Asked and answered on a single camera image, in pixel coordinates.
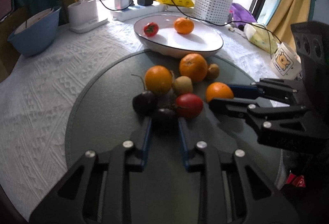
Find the purple cloth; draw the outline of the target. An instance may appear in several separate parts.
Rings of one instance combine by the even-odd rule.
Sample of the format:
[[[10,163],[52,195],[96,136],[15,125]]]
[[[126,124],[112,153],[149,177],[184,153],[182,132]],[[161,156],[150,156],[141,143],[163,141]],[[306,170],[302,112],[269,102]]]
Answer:
[[[230,10],[233,14],[233,25],[235,27],[245,26],[247,23],[256,23],[251,12],[238,3],[232,3]]]

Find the large mandarin orange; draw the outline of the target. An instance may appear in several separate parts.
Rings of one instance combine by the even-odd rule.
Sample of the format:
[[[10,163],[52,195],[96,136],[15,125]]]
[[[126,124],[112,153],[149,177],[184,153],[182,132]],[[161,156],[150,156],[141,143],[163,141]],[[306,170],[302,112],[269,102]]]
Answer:
[[[193,83],[202,82],[207,76],[207,70],[206,59],[197,53],[185,55],[179,63],[180,74],[189,77]]]

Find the white bear mug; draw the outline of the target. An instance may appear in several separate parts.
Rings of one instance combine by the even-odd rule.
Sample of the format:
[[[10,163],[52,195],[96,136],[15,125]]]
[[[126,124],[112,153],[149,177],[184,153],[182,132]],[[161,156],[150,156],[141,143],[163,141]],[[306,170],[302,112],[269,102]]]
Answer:
[[[300,57],[284,42],[278,46],[270,67],[279,78],[287,80],[294,80],[302,71]]]

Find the yellow tissue pack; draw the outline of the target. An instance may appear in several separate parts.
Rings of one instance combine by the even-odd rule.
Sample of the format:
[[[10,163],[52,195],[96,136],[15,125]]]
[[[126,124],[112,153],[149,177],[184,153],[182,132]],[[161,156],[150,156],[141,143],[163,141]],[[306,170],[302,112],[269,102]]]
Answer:
[[[278,43],[274,36],[264,25],[247,23],[244,26],[244,34],[249,42],[269,54],[274,54],[278,48]]]

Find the white charger adapter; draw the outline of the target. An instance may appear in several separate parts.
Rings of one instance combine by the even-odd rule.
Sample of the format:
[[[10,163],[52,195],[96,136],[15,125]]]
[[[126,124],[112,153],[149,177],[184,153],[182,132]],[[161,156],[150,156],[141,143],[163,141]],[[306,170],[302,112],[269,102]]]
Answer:
[[[114,0],[116,10],[123,10],[130,5],[130,0]]]

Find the white power strip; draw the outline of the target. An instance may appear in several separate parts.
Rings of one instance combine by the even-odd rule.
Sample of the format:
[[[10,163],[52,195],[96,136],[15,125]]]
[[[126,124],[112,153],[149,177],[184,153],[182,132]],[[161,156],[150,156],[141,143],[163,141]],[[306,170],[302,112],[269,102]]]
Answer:
[[[131,6],[125,10],[111,11],[113,19],[118,21],[127,21],[133,18],[142,17],[152,13],[159,13],[165,11],[166,6],[164,4],[155,4],[150,6]]]

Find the dark plum with stem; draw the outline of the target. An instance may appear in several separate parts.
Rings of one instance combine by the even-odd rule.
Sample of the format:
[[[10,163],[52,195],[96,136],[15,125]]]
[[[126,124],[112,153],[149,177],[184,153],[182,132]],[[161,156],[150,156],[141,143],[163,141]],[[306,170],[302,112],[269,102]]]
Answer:
[[[141,80],[143,91],[132,99],[132,106],[136,114],[142,117],[149,117],[157,108],[156,96],[153,92],[147,90],[143,78],[139,75],[132,74]]]

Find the white bowl inside blue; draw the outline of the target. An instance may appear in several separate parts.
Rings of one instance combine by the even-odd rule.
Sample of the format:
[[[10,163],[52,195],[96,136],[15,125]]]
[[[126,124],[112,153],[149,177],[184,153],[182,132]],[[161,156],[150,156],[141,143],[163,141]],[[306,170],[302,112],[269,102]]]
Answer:
[[[46,17],[47,15],[49,15],[50,13],[53,12],[53,8],[49,8],[46,10],[43,10],[37,14],[35,14],[34,16],[30,17],[29,19],[27,19],[26,21],[24,21],[14,32],[14,34],[18,34],[22,31],[24,31],[25,29],[29,28],[30,26],[34,25],[35,23],[37,23],[38,21],[40,21],[42,18]]]

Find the orange on mat front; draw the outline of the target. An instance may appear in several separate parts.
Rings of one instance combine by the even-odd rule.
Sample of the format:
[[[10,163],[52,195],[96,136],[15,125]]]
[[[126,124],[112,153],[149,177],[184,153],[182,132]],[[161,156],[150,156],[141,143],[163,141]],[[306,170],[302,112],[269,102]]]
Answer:
[[[206,88],[206,102],[210,102],[214,98],[233,99],[234,94],[231,88],[222,82],[214,82]]]

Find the round grey-green mat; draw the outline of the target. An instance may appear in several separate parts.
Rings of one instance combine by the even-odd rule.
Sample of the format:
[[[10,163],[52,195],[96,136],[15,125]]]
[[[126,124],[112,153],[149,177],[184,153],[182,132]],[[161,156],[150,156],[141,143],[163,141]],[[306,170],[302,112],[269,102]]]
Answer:
[[[154,65],[179,73],[178,59],[142,51],[110,64],[90,80],[67,123],[68,166],[89,149],[98,153],[111,150],[140,128],[142,119],[133,110],[132,99],[143,91],[140,79]],[[260,145],[244,120],[216,118],[205,106],[188,126],[219,150],[244,150],[274,183],[284,177],[281,151]],[[130,184],[133,223],[197,223],[200,175],[185,170],[178,136],[152,135],[145,170],[132,173]]]

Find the red tomato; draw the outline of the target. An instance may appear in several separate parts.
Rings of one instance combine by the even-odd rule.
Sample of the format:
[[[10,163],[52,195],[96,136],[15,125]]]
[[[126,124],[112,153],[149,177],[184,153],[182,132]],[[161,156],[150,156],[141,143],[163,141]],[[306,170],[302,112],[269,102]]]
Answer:
[[[153,37],[158,33],[159,26],[154,22],[150,22],[144,26],[143,31],[146,37]]]
[[[202,99],[195,94],[187,93],[176,98],[176,111],[184,118],[194,119],[204,107]]]

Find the white textured tablecloth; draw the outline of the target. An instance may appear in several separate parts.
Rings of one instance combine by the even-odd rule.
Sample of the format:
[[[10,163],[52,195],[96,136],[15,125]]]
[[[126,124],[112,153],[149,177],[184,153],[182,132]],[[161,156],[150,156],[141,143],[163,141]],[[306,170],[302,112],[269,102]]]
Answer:
[[[179,59],[141,51],[137,19],[110,21],[84,34],[62,25],[47,50],[20,57],[1,83],[1,186],[25,220],[86,150],[111,150],[140,127],[132,98],[143,91],[148,68],[163,65],[179,75]],[[224,42],[209,63],[219,61],[225,84],[277,78],[270,55],[240,34],[217,29]],[[257,143],[243,119],[220,116],[204,103],[188,122],[207,143],[224,152],[243,149],[281,189],[288,177],[282,150]],[[131,173],[132,223],[197,223],[199,173],[188,173],[176,136],[154,136],[143,173]]]

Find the blue plastic bowl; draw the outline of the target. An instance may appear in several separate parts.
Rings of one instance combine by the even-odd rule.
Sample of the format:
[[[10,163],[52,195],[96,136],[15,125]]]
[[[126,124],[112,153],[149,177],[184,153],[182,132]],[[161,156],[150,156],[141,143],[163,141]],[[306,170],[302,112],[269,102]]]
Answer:
[[[59,26],[61,6],[51,7],[53,12],[40,21],[14,34],[13,31],[7,41],[24,57],[32,57],[45,51],[54,41]]]

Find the white perforated basket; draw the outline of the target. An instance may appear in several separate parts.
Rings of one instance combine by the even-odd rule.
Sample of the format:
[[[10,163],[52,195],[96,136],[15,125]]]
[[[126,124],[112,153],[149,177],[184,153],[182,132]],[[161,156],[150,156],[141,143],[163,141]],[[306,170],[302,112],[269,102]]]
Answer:
[[[195,0],[192,15],[216,25],[227,22],[233,0]]]

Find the white lamp base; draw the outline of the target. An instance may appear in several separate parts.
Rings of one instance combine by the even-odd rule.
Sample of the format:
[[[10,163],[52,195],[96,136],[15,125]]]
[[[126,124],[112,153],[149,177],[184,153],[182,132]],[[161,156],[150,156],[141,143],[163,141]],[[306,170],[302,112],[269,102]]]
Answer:
[[[99,17],[96,0],[78,0],[68,6],[70,30],[74,33],[87,33],[107,24],[108,19]]]

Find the red tomato on mat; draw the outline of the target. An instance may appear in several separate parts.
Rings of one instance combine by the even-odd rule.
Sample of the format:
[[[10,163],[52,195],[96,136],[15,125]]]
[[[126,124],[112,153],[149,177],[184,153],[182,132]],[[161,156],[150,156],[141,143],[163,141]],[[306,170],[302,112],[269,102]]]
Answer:
[[[195,94],[187,93],[176,98],[176,111],[184,118],[194,119],[204,107],[202,99]]]

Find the tablet with red screen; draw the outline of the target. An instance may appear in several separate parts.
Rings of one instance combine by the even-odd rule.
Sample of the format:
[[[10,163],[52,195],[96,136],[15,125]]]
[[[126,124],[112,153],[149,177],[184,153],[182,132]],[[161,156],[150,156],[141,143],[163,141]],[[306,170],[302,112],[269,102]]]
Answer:
[[[13,12],[13,0],[0,0],[0,21],[4,21]]]

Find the white oval plate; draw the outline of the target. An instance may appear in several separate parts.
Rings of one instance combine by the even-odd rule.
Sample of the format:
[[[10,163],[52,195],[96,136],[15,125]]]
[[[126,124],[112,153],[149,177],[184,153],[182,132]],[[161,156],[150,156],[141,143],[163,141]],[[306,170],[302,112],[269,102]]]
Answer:
[[[134,32],[139,41],[148,49],[174,58],[182,58],[190,53],[198,53],[203,57],[211,57],[223,46],[220,32],[204,23],[194,21],[194,30],[190,34],[178,34],[174,29],[176,15],[151,15],[134,24]],[[159,30],[156,35],[148,37],[144,27],[154,22]]]

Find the brown kiwi fruit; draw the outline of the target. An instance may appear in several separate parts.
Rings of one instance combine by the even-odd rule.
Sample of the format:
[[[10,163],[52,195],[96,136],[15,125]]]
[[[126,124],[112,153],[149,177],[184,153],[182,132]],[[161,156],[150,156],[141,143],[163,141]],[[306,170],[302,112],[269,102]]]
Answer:
[[[173,81],[172,89],[175,95],[180,96],[187,93],[193,93],[193,85],[191,78],[180,76]]]

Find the yellow curtain right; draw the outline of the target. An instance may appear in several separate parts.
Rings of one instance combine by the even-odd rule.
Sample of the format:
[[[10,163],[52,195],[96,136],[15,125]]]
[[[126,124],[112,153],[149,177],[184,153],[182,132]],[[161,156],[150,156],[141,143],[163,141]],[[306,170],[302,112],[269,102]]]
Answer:
[[[281,0],[268,24],[280,41],[295,49],[291,25],[308,20],[311,0]]]

